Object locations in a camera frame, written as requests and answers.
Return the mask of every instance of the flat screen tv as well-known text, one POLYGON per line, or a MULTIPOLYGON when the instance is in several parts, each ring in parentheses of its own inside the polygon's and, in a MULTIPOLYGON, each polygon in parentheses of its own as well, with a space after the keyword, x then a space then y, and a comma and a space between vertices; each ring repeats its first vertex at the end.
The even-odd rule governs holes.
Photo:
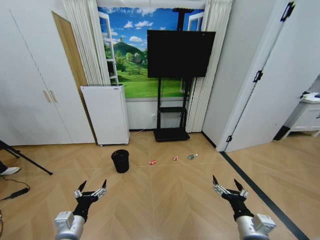
POLYGON ((148 30, 148 78, 206 76, 215 34, 148 30))

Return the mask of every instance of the landscape wallpaper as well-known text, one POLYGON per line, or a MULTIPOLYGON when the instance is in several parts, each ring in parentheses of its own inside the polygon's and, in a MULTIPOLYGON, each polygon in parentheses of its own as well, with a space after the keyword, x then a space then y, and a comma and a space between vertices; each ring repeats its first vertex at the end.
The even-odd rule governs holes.
MULTIPOLYGON (((98 11, 109 16, 118 81, 124 84, 126 98, 157 97, 158 79, 148 78, 147 30, 177 30, 178 13, 170 8, 98 7, 98 11)), ((189 16, 200 12, 203 10, 185 14, 184 31, 188 29, 189 16)), ((108 37, 106 22, 100 19, 100 25, 105 39, 108 37)), ((191 30, 196 29, 197 21, 193 21, 191 30)), ((110 59, 110 44, 105 40, 103 43, 105 56, 110 59)), ((182 97, 180 86, 181 78, 166 77, 162 96, 182 97)))

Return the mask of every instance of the white sneaker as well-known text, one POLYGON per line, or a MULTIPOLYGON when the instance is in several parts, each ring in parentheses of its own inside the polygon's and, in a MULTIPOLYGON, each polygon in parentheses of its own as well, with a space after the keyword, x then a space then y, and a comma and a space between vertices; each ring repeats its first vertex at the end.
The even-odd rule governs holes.
POLYGON ((18 172, 21 168, 18 166, 14 166, 14 167, 8 167, 7 170, 5 170, 4 172, 0 173, 0 176, 2 175, 11 175, 11 174, 15 174, 16 172, 18 172))

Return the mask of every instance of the white wardrobe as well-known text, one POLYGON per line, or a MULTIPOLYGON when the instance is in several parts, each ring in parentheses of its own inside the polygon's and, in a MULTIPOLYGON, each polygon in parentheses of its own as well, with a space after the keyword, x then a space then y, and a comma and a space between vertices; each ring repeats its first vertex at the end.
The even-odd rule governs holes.
POLYGON ((7 4, 0 21, 0 140, 94 143, 51 10, 7 4))

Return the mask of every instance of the tripod leg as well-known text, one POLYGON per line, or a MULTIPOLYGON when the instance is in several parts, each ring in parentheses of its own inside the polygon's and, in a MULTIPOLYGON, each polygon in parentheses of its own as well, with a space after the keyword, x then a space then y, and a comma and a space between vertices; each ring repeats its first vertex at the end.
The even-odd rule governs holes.
POLYGON ((6 150, 8 153, 10 153, 11 155, 15 156, 16 159, 20 158, 18 155, 15 155, 12 151, 4 148, 4 150, 6 150))
POLYGON ((23 155, 19 150, 15 150, 13 147, 9 146, 8 144, 6 144, 5 142, 0 140, 0 147, 6 150, 10 150, 13 153, 15 153, 16 155, 24 158, 25 160, 27 160, 28 162, 32 163, 33 165, 37 166, 38 168, 42 169, 43 171, 45 171, 46 173, 48 173, 49 175, 52 175, 53 173, 48 171, 47 169, 45 169, 43 166, 40 166, 38 163, 32 161, 30 158, 28 158, 27 156, 23 155))

